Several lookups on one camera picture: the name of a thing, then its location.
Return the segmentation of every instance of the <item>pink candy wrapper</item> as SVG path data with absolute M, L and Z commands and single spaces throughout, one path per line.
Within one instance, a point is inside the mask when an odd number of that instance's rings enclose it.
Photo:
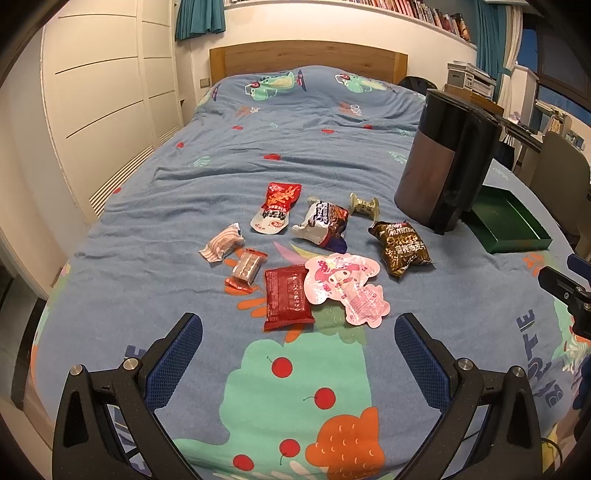
M 304 292 L 308 301 L 314 305 L 326 299 L 341 302 L 351 325 L 367 322 L 371 328 L 376 328 L 390 312 L 382 286 L 365 284 L 379 272 L 375 260 L 360 255 L 332 254 L 310 258 L 306 268 Z
M 199 253 L 210 263 L 221 262 L 224 256 L 244 241 L 240 232 L 240 225 L 231 224 L 213 237 Z

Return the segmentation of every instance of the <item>small red wrapper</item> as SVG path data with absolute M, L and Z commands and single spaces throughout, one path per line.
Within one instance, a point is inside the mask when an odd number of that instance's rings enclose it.
M 240 291 L 252 293 L 255 291 L 251 287 L 255 281 L 255 277 L 262 263 L 267 259 L 267 254 L 253 250 L 252 248 L 245 248 L 240 260 L 232 270 L 232 275 L 225 280 L 228 287 L 235 288 Z
M 312 307 L 304 293 L 304 265 L 265 271 L 267 321 L 264 332 L 295 323 L 314 323 Z

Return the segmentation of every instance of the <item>green cartoon character print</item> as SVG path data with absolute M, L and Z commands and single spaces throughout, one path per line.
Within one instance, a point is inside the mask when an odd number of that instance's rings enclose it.
M 302 90 L 306 91 L 304 75 L 301 70 L 298 71 L 297 77 L 293 72 L 275 77 L 261 77 L 259 81 L 246 85 L 244 92 L 250 95 L 253 100 L 263 101 L 276 96 L 280 92 L 291 90 L 296 83 L 301 86 Z
M 335 75 L 337 82 L 345 85 L 353 93 L 365 93 L 372 90 L 386 90 L 386 86 L 375 80 L 360 77 L 352 73 L 338 73 Z

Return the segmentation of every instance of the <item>metal screw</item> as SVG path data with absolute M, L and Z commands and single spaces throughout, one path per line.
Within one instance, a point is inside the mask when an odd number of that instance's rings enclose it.
M 70 368 L 70 375 L 79 375 L 82 372 L 82 365 L 73 365 Z
M 123 368 L 126 370 L 134 370 L 139 364 L 137 358 L 128 358 L 125 362 L 123 362 Z
M 513 375 L 515 375 L 516 377 L 520 378 L 525 375 L 525 371 L 521 367 L 513 367 L 511 369 L 511 373 L 513 373 Z
M 472 370 L 472 368 L 474 367 L 474 364 L 472 363 L 472 360 L 468 360 L 467 358 L 460 358 L 457 361 L 457 366 L 459 366 L 462 370 Z

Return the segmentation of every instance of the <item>brown snack bag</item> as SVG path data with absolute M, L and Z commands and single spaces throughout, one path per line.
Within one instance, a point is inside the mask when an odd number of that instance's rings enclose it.
M 384 246 L 382 259 L 388 273 L 401 278 L 409 265 L 431 264 L 427 247 L 408 222 L 374 222 L 371 233 Z

